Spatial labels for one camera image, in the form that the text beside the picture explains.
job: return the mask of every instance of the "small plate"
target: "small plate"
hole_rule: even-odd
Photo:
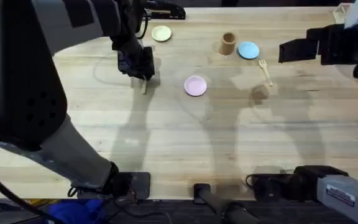
[[[157,42],[165,42],[172,36],[172,31],[167,26],[157,26],[152,30],[152,37]]]
[[[197,75],[190,76],[185,81],[185,91],[190,96],[201,96],[207,88],[206,81],[203,77]]]
[[[259,48],[252,42],[243,42],[239,46],[239,54],[245,59],[254,59],[259,56]]]

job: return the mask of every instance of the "wooden tabletop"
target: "wooden tabletop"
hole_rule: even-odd
[[[144,39],[157,74],[141,94],[138,80],[117,70],[108,38],[55,56],[79,132],[122,171],[152,175],[151,198],[190,198],[207,182],[225,197],[251,196],[247,174],[328,164],[358,179],[358,81],[352,67],[319,60],[278,63],[278,46],[334,22],[331,7],[186,9],[185,21],[152,21]],[[172,39],[151,30],[166,25]],[[218,53],[222,35],[260,47],[274,86],[257,60]],[[183,90],[205,77],[197,98]],[[52,171],[0,149],[0,180],[24,198],[64,198],[70,186]]]

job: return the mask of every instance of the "wooden cup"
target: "wooden cup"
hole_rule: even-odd
[[[221,39],[221,48],[219,53],[223,55],[230,55],[236,48],[236,36],[232,32],[223,34]]]

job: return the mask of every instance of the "blue plate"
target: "blue plate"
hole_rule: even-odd
[[[243,42],[239,46],[239,54],[245,59],[254,59],[259,56],[259,48],[252,42]]]

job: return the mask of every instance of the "pink plate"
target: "pink plate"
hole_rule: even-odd
[[[206,91],[206,81],[197,75],[190,76],[185,81],[185,91],[190,96],[201,96]]]

